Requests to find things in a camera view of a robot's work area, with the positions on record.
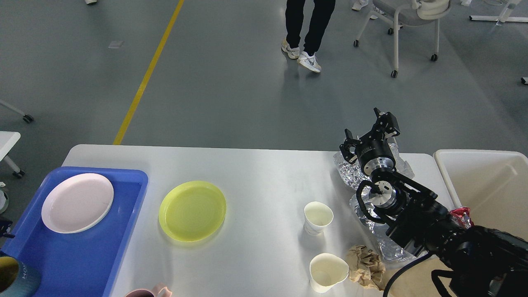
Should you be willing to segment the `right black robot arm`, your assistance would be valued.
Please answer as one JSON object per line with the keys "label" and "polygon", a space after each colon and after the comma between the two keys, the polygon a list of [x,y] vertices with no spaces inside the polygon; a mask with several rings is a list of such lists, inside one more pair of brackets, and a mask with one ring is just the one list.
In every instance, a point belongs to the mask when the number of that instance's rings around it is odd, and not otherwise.
{"label": "right black robot arm", "polygon": [[356,190],[358,206],[368,220],[387,224],[386,235],[404,250],[419,256],[390,278],[383,295],[396,279],[436,255],[449,270],[435,269],[431,278],[438,293],[449,292],[441,278],[450,278],[458,297],[526,297],[527,242],[517,236],[482,226],[465,227],[437,202],[437,194],[398,173],[389,137],[400,135],[396,117],[374,109],[372,129],[355,139],[345,130],[340,151],[345,161],[359,163],[367,179]]}

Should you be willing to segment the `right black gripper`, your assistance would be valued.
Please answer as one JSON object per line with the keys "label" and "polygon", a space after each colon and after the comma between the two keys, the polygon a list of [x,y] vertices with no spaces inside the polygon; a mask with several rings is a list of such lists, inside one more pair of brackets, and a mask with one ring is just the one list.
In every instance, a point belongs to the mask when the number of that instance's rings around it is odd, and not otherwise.
{"label": "right black gripper", "polygon": [[368,140],[355,139],[349,129],[345,129],[345,139],[340,145],[343,159],[349,164],[359,161],[362,173],[371,174],[379,168],[394,171],[396,160],[386,139],[401,134],[397,118],[391,112],[373,109],[376,115],[375,124],[368,132]]}

